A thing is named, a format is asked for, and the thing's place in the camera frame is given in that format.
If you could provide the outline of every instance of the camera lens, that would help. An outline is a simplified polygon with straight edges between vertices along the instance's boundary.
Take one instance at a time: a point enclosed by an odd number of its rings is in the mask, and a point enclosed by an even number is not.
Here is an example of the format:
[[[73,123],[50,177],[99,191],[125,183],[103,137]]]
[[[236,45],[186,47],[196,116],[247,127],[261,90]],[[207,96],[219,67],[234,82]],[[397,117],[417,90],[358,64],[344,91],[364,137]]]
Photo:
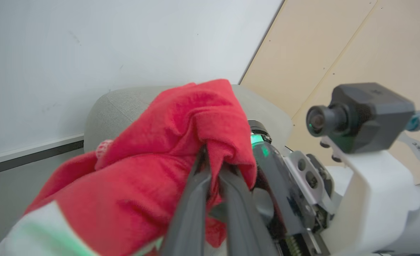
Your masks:
[[[306,115],[306,127],[315,137],[341,132],[347,127],[347,115],[345,110],[338,105],[314,106],[308,110]]]

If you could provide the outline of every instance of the red garment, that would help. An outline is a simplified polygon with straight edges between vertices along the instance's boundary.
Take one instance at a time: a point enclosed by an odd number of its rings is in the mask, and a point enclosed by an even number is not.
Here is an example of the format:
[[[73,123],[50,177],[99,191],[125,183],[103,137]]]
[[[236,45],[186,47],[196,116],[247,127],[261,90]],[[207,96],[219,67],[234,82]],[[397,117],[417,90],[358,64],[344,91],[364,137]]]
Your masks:
[[[101,159],[89,152],[62,164],[26,213],[55,200],[94,251],[130,255],[166,233],[203,144],[212,170],[208,206],[220,202],[223,161],[238,165],[254,185],[250,127],[228,80],[162,92]],[[225,225],[207,218],[207,241],[217,247],[225,238]]]

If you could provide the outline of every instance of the gray upholstered stool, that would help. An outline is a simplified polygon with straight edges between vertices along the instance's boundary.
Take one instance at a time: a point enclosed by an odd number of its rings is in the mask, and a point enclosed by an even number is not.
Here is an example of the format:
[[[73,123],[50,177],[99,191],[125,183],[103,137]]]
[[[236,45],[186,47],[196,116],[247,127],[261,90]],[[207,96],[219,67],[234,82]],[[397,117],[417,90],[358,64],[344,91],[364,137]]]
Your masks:
[[[106,139],[114,139],[147,109],[160,92],[172,87],[132,87],[103,95],[96,101],[86,120],[85,152],[95,150]],[[282,151],[291,133],[291,118],[243,86],[233,85],[232,89],[247,118],[263,123],[273,139],[272,144]]]

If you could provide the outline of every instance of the white fabric section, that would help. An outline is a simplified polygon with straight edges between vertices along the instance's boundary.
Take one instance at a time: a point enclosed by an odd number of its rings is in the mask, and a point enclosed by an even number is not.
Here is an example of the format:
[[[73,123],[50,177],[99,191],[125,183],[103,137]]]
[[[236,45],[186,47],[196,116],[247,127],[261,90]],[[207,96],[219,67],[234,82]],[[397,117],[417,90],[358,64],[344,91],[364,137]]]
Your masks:
[[[54,201],[21,218],[0,243],[0,256],[96,256]]]

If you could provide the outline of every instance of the wooden panel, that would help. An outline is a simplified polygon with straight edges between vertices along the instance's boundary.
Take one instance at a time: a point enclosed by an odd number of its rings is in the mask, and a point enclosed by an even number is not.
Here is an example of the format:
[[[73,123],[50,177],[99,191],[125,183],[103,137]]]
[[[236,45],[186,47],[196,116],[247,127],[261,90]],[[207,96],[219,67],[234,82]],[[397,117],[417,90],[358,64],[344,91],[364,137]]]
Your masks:
[[[305,116],[312,105],[328,105],[335,86],[350,82],[378,82],[415,102],[420,109],[420,1],[380,0],[337,63],[326,74],[293,118],[288,141],[293,150],[312,153],[324,164],[335,165],[331,150],[309,135]],[[420,132],[408,133],[420,141]],[[408,167],[420,182],[420,162],[402,142],[392,155]]]
[[[287,0],[241,85],[294,116],[375,2]]]

